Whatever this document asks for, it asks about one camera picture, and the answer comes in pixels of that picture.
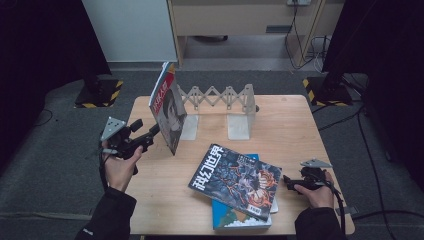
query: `white wall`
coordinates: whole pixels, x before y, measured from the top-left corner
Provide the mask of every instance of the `white wall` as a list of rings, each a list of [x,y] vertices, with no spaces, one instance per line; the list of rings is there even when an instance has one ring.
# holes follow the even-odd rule
[[[108,62],[177,61],[166,0],[82,0]]]

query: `gray floor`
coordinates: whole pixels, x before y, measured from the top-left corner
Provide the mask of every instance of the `gray floor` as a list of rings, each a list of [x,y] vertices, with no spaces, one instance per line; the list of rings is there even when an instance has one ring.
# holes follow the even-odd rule
[[[177,70],[180,85],[242,85],[253,82],[257,94],[301,94],[301,81],[320,76],[322,62],[314,59],[295,70],[284,48],[284,38],[273,36],[230,36],[225,42],[190,38],[184,63]],[[322,39],[315,51],[322,51]],[[148,93],[157,77],[160,63],[110,63],[114,76],[124,87],[111,108],[73,109],[82,87],[77,81],[52,91],[46,109],[22,144],[8,171],[0,179],[0,212],[53,212],[89,214],[102,194],[97,175],[94,133],[104,127],[111,114],[126,119],[135,96]],[[358,81],[366,76],[355,74]],[[350,91],[354,99],[360,99]],[[327,107],[314,113],[318,128],[354,114],[361,106]],[[311,111],[319,107],[311,106]],[[370,147],[370,160],[357,118],[320,131],[326,151],[334,165],[345,201],[359,210],[358,215],[381,210],[376,167],[386,210],[404,210],[424,214],[424,194],[409,178],[401,163],[388,162],[370,119],[360,115]],[[0,218],[0,239],[72,239],[83,221],[40,218]],[[388,214],[388,224],[396,239],[423,239],[424,219],[410,214]],[[390,239],[381,214],[355,222],[349,239]]]

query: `black sleeve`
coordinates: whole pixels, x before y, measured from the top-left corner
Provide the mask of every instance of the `black sleeve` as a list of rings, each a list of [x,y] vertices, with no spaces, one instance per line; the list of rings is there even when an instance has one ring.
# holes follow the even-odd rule
[[[298,240],[346,240],[332,208],[308,208],[295,221]]]
[[[97,204],[90,222],[76,240],[129,239],[130,219],[137,201],[116,189],[108,188]]]

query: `person's left hand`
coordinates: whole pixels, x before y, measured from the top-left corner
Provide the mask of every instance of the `person's left hand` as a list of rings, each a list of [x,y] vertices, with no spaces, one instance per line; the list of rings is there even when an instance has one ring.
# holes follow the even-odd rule
[[[107,148],[107,141],[102,143],[103,148]],[[139,146],[131,158],[124,160],[112,156],[110,154],[103,154],[103,160],[105,162],[106,179],[109,183],[109,187],[125,192],[128,184],[134,173],[134,168],[137,161],[141,158],[143,147]]]

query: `human hand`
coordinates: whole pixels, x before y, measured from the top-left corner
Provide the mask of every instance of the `human hand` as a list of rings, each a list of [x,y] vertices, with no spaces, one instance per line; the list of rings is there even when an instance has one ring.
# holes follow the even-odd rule
[[[107,141],[102,143],[103,148],[107,148]],[[131,158],[124,160],[112,156],[110,154],[103,154],[103,160],[105,161],[106,179],[109,183],[109,187],[125,192],[128,184],[134,173],[134,168],[137,161],[141,158],[143,147],[139,146]]]
[[[325,172],[325,180],[333,183],[333,177],[329,172]],[[329,187],[322,186],[316,190],[309,190],[296,184],[294,188],[309,199],[312,208],[334,208],[334,196]]]

